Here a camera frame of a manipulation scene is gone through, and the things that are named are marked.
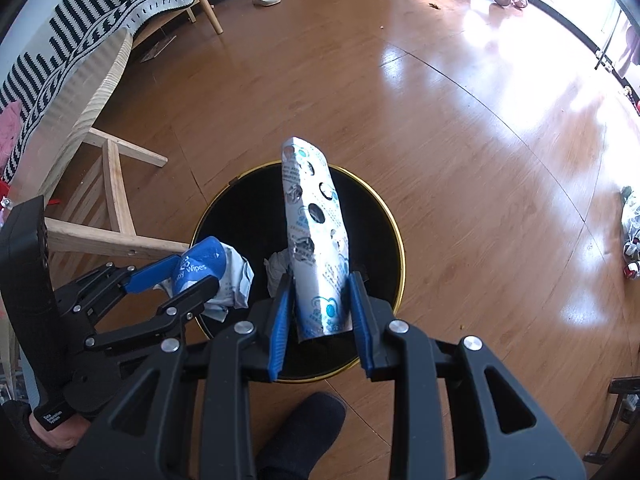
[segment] white and blue wrapper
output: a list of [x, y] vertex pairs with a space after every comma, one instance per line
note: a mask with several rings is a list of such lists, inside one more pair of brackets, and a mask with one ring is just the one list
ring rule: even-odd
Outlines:
[[291, 137], [282, 145], [287, 240], [296, 283], [298, 340], [352, 330], [343, 304], [349, 241], [340, 202], [320, 150]]
[[182, 254], [171, 278], [174, 296], [206, 276], [215, 276], [220, 289], [204, 304], [203, 315], [223, 322], [229, 308], [247, 308], [247, 299], [254, 278], [249, 262], [233, 247], [220, 243], [213, 236], [198, 242]]

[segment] trash can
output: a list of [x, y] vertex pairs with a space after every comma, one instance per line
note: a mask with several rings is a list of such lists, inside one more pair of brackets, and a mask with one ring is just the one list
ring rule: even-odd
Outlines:
[[[396, 312], [405, 276], [398, 226], [382, 199], [363, 180], [337, 166], [330, 166], [330, 171], [349, 236], [350, 270], [359, 270], [369, 295], [388, 301]], [[235, 247], [249, 260], [255, 273], [249, 306], [267, 299], [264, 260], [287, 247], [279, 161], [241, 174], [213, 199], [198, 223], [192, 244], [207, 236]], [[246, 319], [249, 309], [230, 309], [224, 323], [207, 316], [198, 316], [197, 321], [207, 337], [212, 338], [223, 328]], [[298, 343], [292, 323], [278, 382], [319, 381], [357, 362], [353, 332]]]

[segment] red object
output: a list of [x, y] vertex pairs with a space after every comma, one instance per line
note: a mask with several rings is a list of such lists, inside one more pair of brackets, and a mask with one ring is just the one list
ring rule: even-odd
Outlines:
[[[8, 196], [9, 189], [10, 189], [10, 186], [4, 180], [0, 180], [0, 198], [2, 198], [3, 196]], [[60, 200], [59, 198], [52, 198], [47, 203], [47, 205], [56, 205], [56, 204], [62, 204], [62, 200]]]
[[640, 266], [638, 265], [637, 262], [631, 262], [630, 264], [627, 264], [623, 269], [623, 272], [625, 273], [625, 278], [628, 280], [636, 279], [638, 277], [639, 271], [640, 271]]

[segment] person's foot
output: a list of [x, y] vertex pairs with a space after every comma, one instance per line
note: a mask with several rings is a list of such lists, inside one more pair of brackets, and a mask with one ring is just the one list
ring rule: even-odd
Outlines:
[[309, 478], [338, 438], [345, 416], [344, 404], [337, 397], [324, 392], [307, 397], [258, 453], [258, 477]]

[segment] wooden frame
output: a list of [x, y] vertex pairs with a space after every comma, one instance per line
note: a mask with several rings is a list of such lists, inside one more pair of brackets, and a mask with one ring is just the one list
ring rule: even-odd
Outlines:
[[156, 30], [158, 30], [161, 27], [164, 27], [172, 19], [174, 19], [176, 16], [178, 16], [179, 14], [185, 11], [187, 12], [189, 21], [191, 23], [195, 23], [196, 17], [193, 13], [193, 10], [191, 10], [191, 8], [197, 4], [200, 4], [200, 6], [202, 7], [202, 10], [204, 11], [205, 16], [209, 20], [209, 23], [211, 23], [211, 26], [216, 31], [216, 33], [222, 34], [223, 32], [222, 26], [220, 25], [220, 22], [218, 21], [218, 17], [216, 16], [216, 13], [213, 10], [213, 6], [209, 3], [208, 0], [195, 0], [186, 9], [172, 10], [171, 12], [165, 12], [163, 14], [160, 14], [159, 16], [152, 18], [145, 25], [145, 28], [136, 36], [136, 39], [133, 42], [132, 48], [136, 48], [140, 43], [145, 41], [146, 38], [151, 36]]
[[[122, 28], [82, 62], [49, 105], [11, 182], [12, 202], [21, 203], [40, 194], [48, 201], [82, 142], [102, 149], [102, 156], [85, 174], [60, 219], [47, 219], [47, 225], [51, 223], [52, 251], [162, 258], [188, 248], [179, 242], [138, 236], [129, 211], [120, 154], [160, 168], [167, 158], [93, 127], [122, 76], [131, 47], [132, 37]], [[98, 205], [103, 191], [104, 206]], [[113, 231], [98, 228], [107, 216]], [[89, 225], [78, 225], [84, 222]], [[61, 259], [54, 254], [52, 265]], [[67, 263], [65, 270], [73, 269]]]

